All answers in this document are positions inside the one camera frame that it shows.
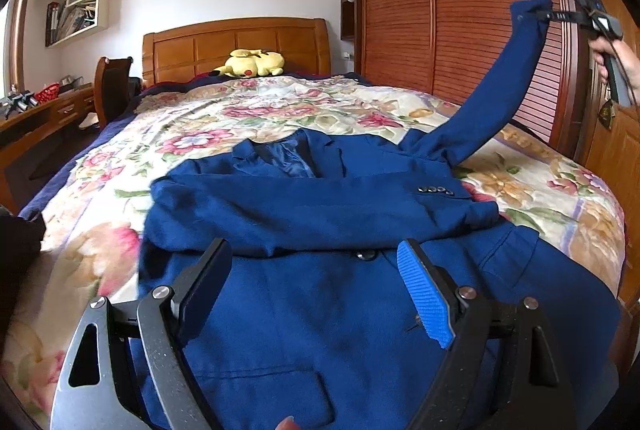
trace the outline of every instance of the red basket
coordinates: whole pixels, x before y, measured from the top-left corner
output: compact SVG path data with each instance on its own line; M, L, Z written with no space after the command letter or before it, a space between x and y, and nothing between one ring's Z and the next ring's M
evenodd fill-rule
M50 102L51 100L55 100L58 97L58 93L60 92L60 84L51 84L48 87L45 87L40 92L35 94L36 100L38 103Z

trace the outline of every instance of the wardrobe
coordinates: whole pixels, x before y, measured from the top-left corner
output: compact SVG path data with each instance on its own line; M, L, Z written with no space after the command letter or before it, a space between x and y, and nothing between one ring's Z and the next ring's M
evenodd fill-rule
M463 103L509 39L512 1L356 0L355 69L374 84ZM553 1L556 9L575 9L572 0ZM551 24L531 87L514 117L569 156L584 110L586 87L580 83L588 71L586 60L586 40L577 27Z

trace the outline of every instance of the pikachu plush toy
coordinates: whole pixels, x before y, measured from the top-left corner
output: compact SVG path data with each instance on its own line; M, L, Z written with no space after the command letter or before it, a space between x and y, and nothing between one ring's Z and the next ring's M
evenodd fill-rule
M278 76L284 70L284 58L279 53L263 53L262 50L236 49L222 67L211 71L212 76L234 76L255 78L256 76Z

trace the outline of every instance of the hand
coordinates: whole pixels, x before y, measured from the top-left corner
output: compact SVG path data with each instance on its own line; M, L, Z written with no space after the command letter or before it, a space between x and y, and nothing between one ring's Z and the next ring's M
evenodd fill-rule
M276 430L302 430L302 428L293 422L293 416L289 416L276 426Z
M602 57L602 54L610 54L615 58L613 48L609 41L607 41L603 36L596 40L590 40L589 45L591 49L593 49L593 58L596 61L598 70L600 71L602 81L606 83L609 80L609 72L604 66L604 58ZM614 40L613 47L616 48L618 56L620 57L620 63L622 63L622 66L625 68L626 74L629 77L629 84L631 84L636 100L640 102L640 60L638 60L638 57L636 57L631 47L622 40Z

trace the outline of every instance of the floral blanket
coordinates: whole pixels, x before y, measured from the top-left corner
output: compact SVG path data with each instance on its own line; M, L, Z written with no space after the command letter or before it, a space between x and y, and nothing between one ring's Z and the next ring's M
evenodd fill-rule
M144 97L135 119L80 158L44 209L42 255L22 285L2 375L47 428L82 312L96 295L114 302L136 297L150 182L185 159L229 151L245 138L277 140L301 126L399 142L409 128L428 132L455 111L428 94L364 87L342 76L235 80ZM475 200L497 201L505 217L538 230L616 293L623 214L601 179L512 126L456 171Z

